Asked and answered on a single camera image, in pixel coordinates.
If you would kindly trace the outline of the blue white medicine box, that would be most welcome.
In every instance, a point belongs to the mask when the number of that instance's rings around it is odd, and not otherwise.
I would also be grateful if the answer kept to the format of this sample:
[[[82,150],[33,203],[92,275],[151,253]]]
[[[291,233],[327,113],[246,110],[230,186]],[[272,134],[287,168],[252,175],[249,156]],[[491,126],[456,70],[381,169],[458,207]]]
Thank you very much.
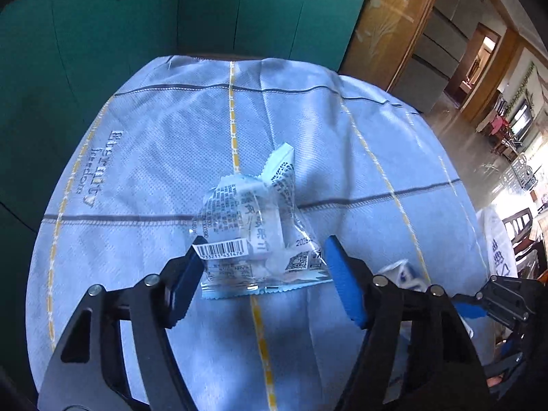
[[[399,288],[425,292],[428,287],[424,279],[411,266],[408,260],[399,260],[391,263],[383,267],[378,274],[385,276]]]

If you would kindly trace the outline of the grey refrigerator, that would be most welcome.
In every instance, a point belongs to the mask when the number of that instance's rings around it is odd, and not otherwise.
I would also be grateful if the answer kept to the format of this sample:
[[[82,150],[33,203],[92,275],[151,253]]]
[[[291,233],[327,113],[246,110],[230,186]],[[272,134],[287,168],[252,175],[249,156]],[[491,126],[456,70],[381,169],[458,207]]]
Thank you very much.
[[[391,94],[429,112],[461,63],[483,12],[484,0],[436,0]]]

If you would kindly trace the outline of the wooden chair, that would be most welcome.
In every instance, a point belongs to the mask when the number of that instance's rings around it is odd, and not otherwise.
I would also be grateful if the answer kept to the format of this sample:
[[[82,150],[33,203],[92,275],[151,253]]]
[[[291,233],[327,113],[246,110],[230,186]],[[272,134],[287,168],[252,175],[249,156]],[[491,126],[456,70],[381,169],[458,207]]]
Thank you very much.
[[[516,257],[536,250],[540,267],[547,268],[547,210],[534,216],[530,208],[503,220]]]

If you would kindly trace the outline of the clear printed snack wrapper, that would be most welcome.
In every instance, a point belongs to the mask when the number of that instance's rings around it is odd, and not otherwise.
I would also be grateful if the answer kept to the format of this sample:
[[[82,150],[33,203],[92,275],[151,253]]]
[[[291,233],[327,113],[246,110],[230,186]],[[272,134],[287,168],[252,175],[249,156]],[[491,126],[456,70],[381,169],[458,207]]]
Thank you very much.
[[[321,244],[295,202],[295,150],[281,144],[261,174],[230,174],[203,197],[189,236],[204,263],[202,296],[220,300],[328,283]]]

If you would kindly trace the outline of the green lower kitchen cabinets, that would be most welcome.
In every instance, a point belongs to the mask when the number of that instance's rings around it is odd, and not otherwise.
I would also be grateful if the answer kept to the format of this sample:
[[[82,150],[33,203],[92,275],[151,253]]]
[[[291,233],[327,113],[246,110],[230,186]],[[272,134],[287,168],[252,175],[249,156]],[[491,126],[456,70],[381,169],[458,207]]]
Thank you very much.
[[[1,215],[35,230],[102,104],[175,54],[338,70],[366,0],[1,0]]]

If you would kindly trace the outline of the white lined trash bin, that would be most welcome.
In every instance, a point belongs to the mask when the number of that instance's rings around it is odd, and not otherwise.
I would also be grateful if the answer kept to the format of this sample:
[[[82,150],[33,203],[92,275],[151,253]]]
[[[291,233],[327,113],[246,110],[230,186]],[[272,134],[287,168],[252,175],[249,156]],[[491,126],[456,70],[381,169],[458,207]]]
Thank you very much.
[[[476,213],[476,218],[487,245],[489,273],[517,278],[514,247],[495,208],[488,205]]]

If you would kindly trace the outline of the blue checked tablecloth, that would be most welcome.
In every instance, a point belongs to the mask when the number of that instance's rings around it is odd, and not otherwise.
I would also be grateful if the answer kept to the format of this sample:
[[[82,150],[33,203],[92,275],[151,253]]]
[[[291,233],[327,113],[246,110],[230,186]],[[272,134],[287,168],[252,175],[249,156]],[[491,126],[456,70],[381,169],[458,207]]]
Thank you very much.
[[[364,332],[322,260],[472,295],[491,273],[462,178],[424,118],[374,85],[289,60],[153,60],[93,111],[56,180],[26,296],[42,384],[93,285],[129,288],[207,240],[168,333],[201,410],[331,410]],[[398,264],[405,268],[398,270]]]

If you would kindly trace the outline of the wooden glass sliding door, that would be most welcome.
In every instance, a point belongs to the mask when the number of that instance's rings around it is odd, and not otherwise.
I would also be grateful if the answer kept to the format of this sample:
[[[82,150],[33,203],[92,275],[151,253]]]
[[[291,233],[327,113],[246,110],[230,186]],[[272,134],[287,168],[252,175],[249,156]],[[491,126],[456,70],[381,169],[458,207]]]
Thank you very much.
[[[344,75],[394,89],[436,0],[367,0],[339,68]]]

